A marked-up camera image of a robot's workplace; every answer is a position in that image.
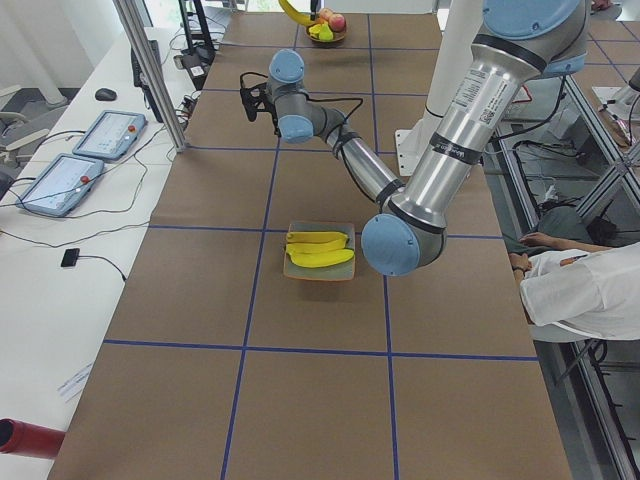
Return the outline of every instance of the label sticker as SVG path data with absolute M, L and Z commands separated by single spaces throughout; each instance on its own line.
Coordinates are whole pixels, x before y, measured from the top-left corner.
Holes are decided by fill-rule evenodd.
M 204 69 L 202 67 L 191 67 L 191 74 L 194 77 L 199 77 L 200 75 L 204 75 Z
M 498 75 L 471 69 L 451 105 L 493 129 L 517 90 L 518 85 Z

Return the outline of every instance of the blue joint cap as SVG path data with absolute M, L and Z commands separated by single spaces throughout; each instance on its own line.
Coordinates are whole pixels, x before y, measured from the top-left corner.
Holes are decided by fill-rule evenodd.
M 552 62 L 547 65 L 547 68 L 544 69 L 541 76 L 542 78 L 551 78 L 579 72 L 584 68 L 584 61 L 586 58 L 587 54 L 584 53 L 558 62 Z
M 413 230 L 395 215 L 381 213 L 362 230 L 362 252 L 383 275 L 411 273 L 420 262 L 420 244 Z
M 536 38 L 558 27 L 583 0 L 484 0 L 485 26 L 506 40 Z
M 313 138 L 313 123 L 302 115 L 285 115 L 278 119 L 282 139 L 287 143 L 304 143 Z
M 271 59 L 269 73 L 281 83 L 299 82 L 304 78 L 304 60 L 293 50 L 280 50 Z

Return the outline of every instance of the red apple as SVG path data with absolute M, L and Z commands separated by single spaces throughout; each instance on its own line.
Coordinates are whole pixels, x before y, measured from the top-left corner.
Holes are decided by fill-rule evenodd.
M 334 13 L 329 17 L 329 28 L 334 32 L 344 32 L 347 28 L 347 21 L 341 14 Z

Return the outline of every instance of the white shirt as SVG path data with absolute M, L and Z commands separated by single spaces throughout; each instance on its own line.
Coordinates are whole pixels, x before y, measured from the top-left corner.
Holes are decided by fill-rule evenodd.
M 560 266 L 580 255 L 587 256 Z M 595 338 L 640 339 L 640 242 L 591 254 L 545 252 L 531 263 L 520 294 L 533 323 Z

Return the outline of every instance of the white desk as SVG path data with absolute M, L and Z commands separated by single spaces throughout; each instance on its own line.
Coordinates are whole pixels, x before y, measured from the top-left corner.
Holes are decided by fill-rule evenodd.
M 161 57 L 167 56 L 174 31 L 150 29 Z M 164 78 L 174 105 L 193 92 L 184 71 L 173 65 L 170 53 Z M 107 87 L 118 93 L 114 102 L 98 102 L 94 92 Z M 161 127 L 144 105 L 142 91 L 134 88 L 130 47 L 123 34 L 82 87 L 51 133 L 86 130 L 103 110 L 144 112 L 149 124 L 134 145 L 142 145 Z M 33 177 L 58 153 L 70 152 L 79 137 L 60 136 L 44 144 L 25 167 L 21 177 Z M 60 244 L 140 224 L 149 219 L 164 186 L 171 162 L 166 132 L 159 133 L 139 155 L 149 169 L 133 207 L 126 213 L 98 213 L 81 219 L 36 217 L 15 207 L 0 208 L 0 226 L 7 232 L 32 240 Z M 106 174 L 89 196 L 71 213 L 81 215 L 99 209 L 120 210 L 129 206 L 144 168 L 131 159 Z M 22 192 L 27 182 L 16 186 Z M 7 193 L 2 204 L 15 197 Z M 100 235 L 75 244 L 81 255 L 104 256 L 125 274 L 130 271 L 146 227 Z M 72 269 L 60 268 L 67 247 L 40 247 L 0 234 L 0 418 L 15 418 L 66 430 L 79 395 L 65 403 L 57 388 L 85 365 L 93 362 L 124 283 L 107 262 L 80 259 Z M 41 480 L 53 462 L 15 455 L 0 456 L 0 478 Z

